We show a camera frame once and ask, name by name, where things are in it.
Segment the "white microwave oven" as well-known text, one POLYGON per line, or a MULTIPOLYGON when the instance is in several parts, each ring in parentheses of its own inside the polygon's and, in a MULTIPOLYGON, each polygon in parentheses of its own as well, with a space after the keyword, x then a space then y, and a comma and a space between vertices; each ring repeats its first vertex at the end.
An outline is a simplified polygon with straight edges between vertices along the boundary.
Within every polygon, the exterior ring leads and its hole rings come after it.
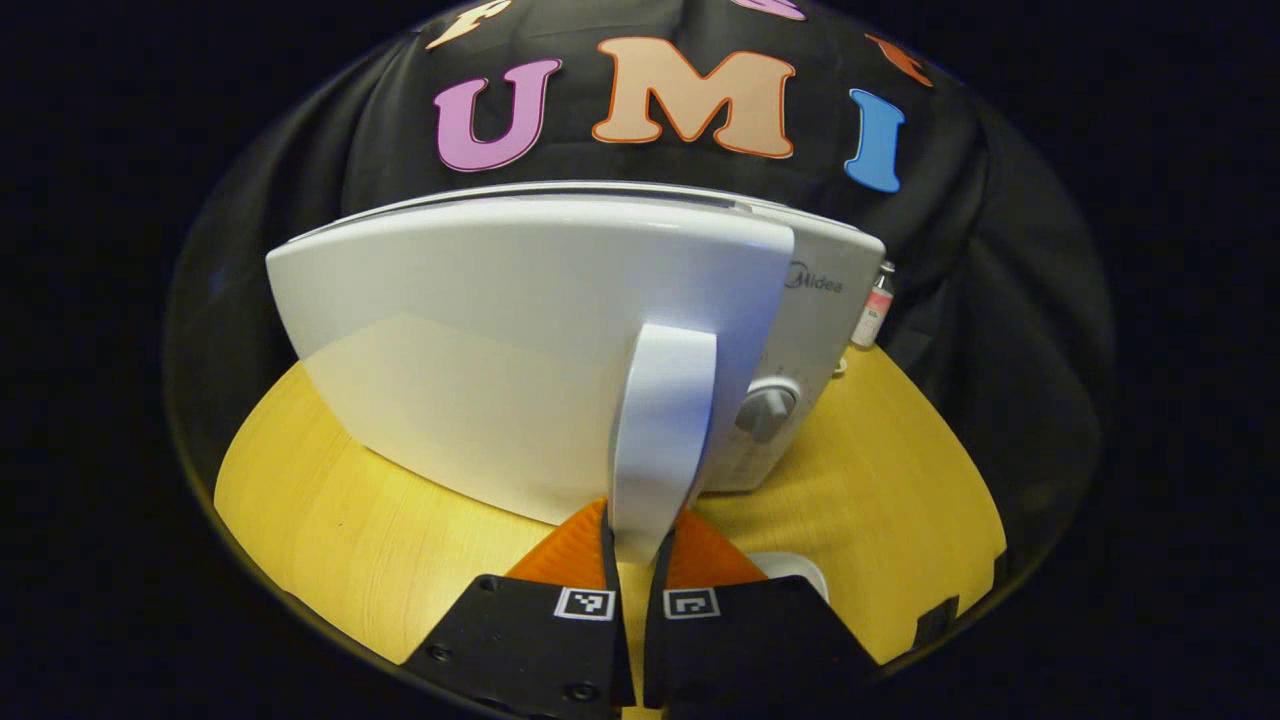
POLYGON ((781 202, 572 179, 361 211, 265 265, 353 439, 552 525, 603 497, 617 557, 646 562, 699 496, 769 475, 884 255, 781 202))

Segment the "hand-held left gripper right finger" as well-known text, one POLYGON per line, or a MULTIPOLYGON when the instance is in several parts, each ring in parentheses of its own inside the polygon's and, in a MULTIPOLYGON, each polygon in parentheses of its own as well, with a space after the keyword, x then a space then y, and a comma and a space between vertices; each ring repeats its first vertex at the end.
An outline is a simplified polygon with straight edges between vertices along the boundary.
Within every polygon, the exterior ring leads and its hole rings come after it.
POLYGON ((643 702, 659 711, 844 711, 879 671, 804 577, 769 577, 691 509, 655 559, 643 702))

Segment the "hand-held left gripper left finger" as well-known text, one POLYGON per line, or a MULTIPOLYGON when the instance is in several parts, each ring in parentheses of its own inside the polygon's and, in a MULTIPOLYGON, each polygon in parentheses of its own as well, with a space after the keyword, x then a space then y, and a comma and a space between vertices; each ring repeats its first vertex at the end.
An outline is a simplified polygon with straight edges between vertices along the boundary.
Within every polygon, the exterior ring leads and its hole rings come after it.
POLYGON ((572 514, 507 571, 475 577, 404 667, 511 716, 635 706, 607 501, 572 514))

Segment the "white square plate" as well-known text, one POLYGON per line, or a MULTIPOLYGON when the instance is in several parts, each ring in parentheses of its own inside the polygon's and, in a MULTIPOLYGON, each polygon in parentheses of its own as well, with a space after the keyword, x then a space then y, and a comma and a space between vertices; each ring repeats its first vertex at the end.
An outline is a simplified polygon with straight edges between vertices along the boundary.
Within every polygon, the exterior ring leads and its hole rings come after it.
POLYGON ((748 553, 748 559, 769 579, 803 578, 823 601, 829 603, 829 585, 826 574, 809 557, 795 552, 768 551, 748 553))

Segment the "small bottle with pink label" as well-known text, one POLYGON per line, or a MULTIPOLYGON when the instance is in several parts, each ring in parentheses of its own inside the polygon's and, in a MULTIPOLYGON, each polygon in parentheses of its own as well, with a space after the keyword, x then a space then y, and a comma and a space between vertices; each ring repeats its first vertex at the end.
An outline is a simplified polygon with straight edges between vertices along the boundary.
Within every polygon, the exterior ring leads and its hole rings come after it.
POLYGON ((850 343, 855 348, 869 350, 876 345, 896 295, 895 274, 896 265, 892 261, 881 263, 879 274, 872 283, 861 314, 850 337, 850 343))

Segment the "small black block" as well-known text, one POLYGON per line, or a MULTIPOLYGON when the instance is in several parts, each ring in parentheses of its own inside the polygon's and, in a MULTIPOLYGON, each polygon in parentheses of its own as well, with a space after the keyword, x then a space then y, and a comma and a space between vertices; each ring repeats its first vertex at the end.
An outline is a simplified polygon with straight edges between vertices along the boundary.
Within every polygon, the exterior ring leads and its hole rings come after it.
POLYGON ((916 619, 916 632, 911 648, 920 650, 942 638, 957 616, 959 596, 954 594, 916 619))

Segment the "black backdrop cloth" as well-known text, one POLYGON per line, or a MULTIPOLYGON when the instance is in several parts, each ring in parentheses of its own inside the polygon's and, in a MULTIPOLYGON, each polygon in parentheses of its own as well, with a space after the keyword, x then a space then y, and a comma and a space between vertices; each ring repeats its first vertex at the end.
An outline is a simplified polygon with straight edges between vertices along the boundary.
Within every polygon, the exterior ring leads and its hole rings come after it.
POLYGON ((1100 246, 1039 150, 975 90, 851 0, 463 0, 378 45, 229 167, 178 258, 164 338, 170 427, 211 491, 252 406, 294 361, 266 252, 448 190, 620 179, 753 195, 883 240, 899 266, 884 351, 950 424, 995 500, 1009 571, 1062 538, 1114 418, 1115 314, 1100 246), (701 73, 787 61, 788 158, 603 143, 614 63, 653 37, 701 73))

